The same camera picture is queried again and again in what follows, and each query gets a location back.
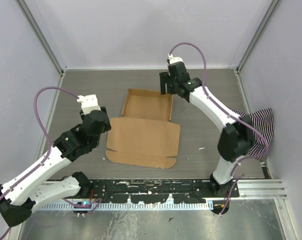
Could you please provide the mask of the brown cardboard box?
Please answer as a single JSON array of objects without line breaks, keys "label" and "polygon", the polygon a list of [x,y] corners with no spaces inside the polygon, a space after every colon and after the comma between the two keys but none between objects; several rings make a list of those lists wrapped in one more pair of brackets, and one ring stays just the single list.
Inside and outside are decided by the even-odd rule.
[{"label": "brown cardboard box", "polygon": [[122,116],[110,120],[106,156],[113,163],[169,169],[177,162],[180,125],[171,122],[173,97],[128,89]]}]

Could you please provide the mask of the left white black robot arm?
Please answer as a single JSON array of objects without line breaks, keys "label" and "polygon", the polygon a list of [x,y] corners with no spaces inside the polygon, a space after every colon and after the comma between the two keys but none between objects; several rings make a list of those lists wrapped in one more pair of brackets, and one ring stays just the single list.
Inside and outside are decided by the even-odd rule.
[{"label": "left white black robot arm", "polygon": [[101,134],[111,130],[106,107],[85,114],[82,123],[58,137],[50,149],[14,179],[0,184],[0,214],[9,227],[15,227],[38,208],[66,197],[86,198],[92,184],[81,171],[64,180],[43,186],[53,174],[99,145]]}]

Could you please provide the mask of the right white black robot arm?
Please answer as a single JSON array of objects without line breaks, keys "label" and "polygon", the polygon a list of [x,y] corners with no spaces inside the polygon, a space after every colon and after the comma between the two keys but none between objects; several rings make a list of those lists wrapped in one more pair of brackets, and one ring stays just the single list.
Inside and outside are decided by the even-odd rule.
[{"label": "right white black robot arm", "polygon": [[221,103],[199,78],[190,77],[181,60],[168,64],[167,72],[159,76],[162,95],[177,94],[200,109],[220,131],[220,159],[210,176],[209,188],[214,196],[224,196],[231,187],[236,164],[253,146],[252,119],[241,117]]}]

